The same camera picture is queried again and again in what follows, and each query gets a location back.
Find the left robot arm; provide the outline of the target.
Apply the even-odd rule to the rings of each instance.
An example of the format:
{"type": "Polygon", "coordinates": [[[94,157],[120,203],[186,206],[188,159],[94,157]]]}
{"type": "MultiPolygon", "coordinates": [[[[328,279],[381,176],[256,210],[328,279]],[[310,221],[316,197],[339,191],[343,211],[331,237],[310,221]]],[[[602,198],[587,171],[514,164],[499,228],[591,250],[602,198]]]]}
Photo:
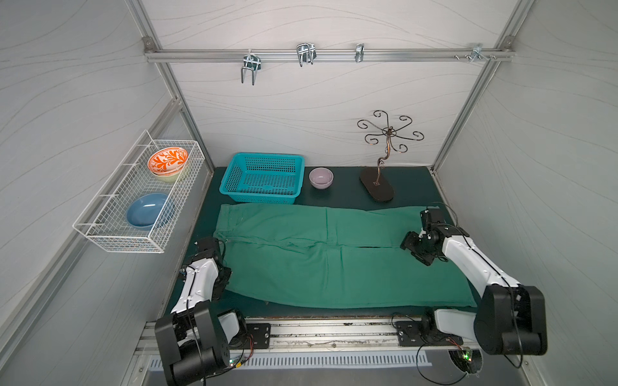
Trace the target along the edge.
{"type": "Polygon", "coordinates": [[[230,344],[247,340],[246,321],[238,310],[217,314],[232,270],[224,265],[222,242],[206,237],[196,242],[197,254],[185,267],[183,289],[170,314],[155,322],[154,334],[169,385],[190,385],[221,376],[241,364],[232,360],[230,344]]]}

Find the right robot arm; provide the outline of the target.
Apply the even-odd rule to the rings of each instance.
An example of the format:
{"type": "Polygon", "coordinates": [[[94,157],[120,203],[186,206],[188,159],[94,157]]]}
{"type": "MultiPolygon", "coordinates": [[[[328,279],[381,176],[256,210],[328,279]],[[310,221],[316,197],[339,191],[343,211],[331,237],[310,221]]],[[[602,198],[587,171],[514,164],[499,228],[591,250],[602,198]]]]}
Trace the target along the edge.
{"type": "Polygon", "coordinates": [[[481,297],[475,313],[434,311],[437,330],[471,339],[489,355],[545,355],[548,349],[545,297],[499,268],[462,228],[446,222],[437,207],[421,210],[422,231],[408,232],[400,248],[423,265],[445,258],[481,297]]]}

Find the green long pants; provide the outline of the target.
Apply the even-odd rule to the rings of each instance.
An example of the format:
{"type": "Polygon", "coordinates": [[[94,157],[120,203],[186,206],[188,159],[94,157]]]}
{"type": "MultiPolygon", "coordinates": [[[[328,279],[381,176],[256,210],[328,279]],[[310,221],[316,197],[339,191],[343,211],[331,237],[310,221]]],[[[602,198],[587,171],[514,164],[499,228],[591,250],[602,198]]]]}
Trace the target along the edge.
{"type": "Polygon", "coordinates": [[[425,266],[400,244],[420,207],[376,211],[224,204],[214,235],[225,246],[230,291],[292,307],[474,307],[452,262],[425,266]]]}

